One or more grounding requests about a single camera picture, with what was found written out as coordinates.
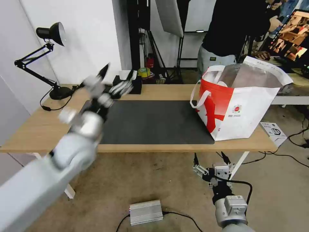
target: monitor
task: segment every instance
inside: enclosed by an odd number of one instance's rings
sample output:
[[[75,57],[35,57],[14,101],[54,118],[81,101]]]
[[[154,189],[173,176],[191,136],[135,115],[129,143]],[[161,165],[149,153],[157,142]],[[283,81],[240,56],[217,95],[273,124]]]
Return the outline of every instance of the monitor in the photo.
[[[304,63],[309,55],[309,11],[294,10],[272,40],[269,50],[293,62]]]

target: white box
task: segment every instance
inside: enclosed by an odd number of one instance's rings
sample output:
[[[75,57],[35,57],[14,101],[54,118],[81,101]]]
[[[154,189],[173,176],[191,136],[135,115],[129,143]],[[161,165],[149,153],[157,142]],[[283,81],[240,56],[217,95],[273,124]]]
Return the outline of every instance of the white box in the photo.
[[[273,122],[260,122],[266,133],[269,135],[270,139],[274,144],[279,147],[285,140],[286,135],[278,127],[276,123]]]

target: wooden table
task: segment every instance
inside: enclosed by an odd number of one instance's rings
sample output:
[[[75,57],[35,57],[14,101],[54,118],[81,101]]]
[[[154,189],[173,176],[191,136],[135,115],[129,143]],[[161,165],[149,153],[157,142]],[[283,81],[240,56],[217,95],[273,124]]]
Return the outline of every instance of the wooden table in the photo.
[[[143,85],[141,95],[129,94],[121,100],[190,100],[194,85]],[[67,107],[80,110],[89,99],[86,90],[78,90],[68,103]],[[67,99],[55,101],[47,99],[44,105],[52,109],[62,106]],[[58,120],[60,111],[44,111],[39,108],[2,146],[0,152],[32,153],[40,157],[40,153],[50,152],[69,130],[69,126]],[[258,126],[248,139],[218,141],[215,144],[130,144],[114,145],[100,144],[98,153],[113,152],[201,152],[201,151],[245,151],[240,158],[232,176],[242,164],[250,151],[275,151],[276,147],[263,129]],[[68,186],[66,193],[70,198],[74,190]]]

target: printed logo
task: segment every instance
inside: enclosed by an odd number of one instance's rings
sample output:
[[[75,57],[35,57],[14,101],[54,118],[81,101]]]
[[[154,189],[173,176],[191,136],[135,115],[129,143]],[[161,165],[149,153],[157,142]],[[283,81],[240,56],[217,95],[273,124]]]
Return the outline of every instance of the printed logo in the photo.
[[[233,113],[240,113],[241,111],[241,105],[236,105],[233,108]]]

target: black desk lamp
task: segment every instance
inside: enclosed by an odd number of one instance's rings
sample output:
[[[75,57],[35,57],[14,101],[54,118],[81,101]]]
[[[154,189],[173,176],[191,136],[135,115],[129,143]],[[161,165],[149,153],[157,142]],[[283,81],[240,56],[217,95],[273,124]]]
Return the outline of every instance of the black desk lamp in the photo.
[[[55,41],[57,44],[64,46],[65,43],[65,30],[62,25],[62,23],[58,22],[53,24],[50,28],[42,28],[38,27],[36,29],[36,34],[44,39],[45,42],[47,42],[43,47],[39,48],[38,50],[35,50],[34,52],[30,53],[29,55],[26,55],[25,57],[16,60],[14,62],[15,66],[18,68],[25,70],[27,73],[30,73],[31,75],[39,78],[40,80],[44,81],[45,83],[52,86],[53,90],[49,93],[49,96],[51,99],[54,100],[60,100],[67,98],[71,96],[72,90],[68,87],[60,87],[57,85],[56,81],[47,79],[46,77],[43,77],[36,72],[32,71],[31,69],[27,68],[27,65],[36,61],[37,59],[41,58],[42,56],[45,56],[46,54],[53,51],[54,44],[50,41],[51,39]],[[35,53],[39,52],[40,50],[43,50],[44,48],[47,48],[48,51],[44,52],[43,54],[36,56],[36,57],[30,57],[34,55]]]

